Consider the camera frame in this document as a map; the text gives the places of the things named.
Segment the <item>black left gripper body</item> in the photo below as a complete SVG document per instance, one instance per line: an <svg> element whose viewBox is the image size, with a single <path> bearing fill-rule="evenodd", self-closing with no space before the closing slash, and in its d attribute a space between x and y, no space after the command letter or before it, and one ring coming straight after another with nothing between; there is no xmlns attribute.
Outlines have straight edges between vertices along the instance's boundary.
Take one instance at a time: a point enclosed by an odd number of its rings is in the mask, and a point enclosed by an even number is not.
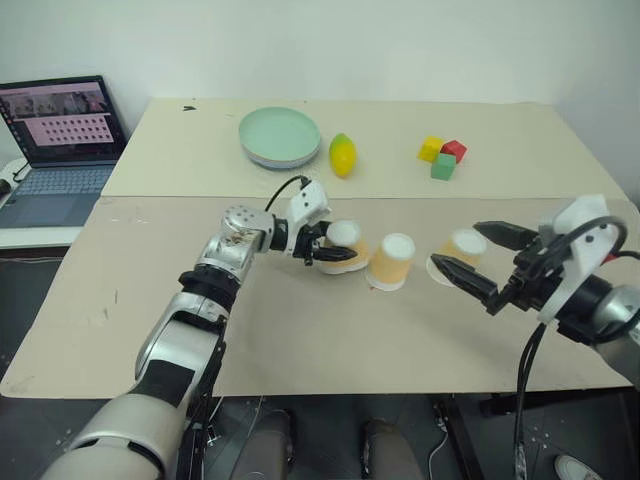
<svg viewBox="0 0 640 480"><path fill-rule="evenodd" d="M294 240L291 256L302 259L305 266L313 265L315 260L312 258L312 252L315 248L321 247L318 243L318 240L322 238L319 232L319 222L312 226L305 224L297 232L294 232L293 226L288 224L288 238Z"/></svg>

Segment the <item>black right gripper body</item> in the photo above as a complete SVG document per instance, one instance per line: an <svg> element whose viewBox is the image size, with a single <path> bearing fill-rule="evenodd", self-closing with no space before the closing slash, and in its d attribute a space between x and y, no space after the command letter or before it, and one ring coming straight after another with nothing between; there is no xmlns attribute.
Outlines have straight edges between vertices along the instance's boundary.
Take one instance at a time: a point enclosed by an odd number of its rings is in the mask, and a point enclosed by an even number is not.
<svg viewBox="0 0 640 480"><path fill-rule="evenodd" d="M514 250L515 270L499 294L499 305L540 311L559 285L569 243L560 235L545 246L540 235L527 234Z"/></svg>

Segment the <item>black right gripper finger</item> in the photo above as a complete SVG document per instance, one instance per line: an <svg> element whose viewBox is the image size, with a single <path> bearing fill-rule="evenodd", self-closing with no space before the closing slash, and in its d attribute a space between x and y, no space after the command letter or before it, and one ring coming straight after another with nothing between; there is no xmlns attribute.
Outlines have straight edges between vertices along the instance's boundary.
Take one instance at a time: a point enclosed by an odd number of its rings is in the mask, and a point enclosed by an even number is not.
<svg viewBox="0 0 640 480"><path fill-rule="evenodd" d="M490 242L501 247L527 247L538 233L505 221L482 221L473 228Z"/></svg>
<svg viewBox="0 0 640 480"><path fill-rule="evenodd" d="M432 254L430 259L449 282L479 300L490 315L496 314L494 300L498 296L498 286L494 281L455 257Z"/></svg>

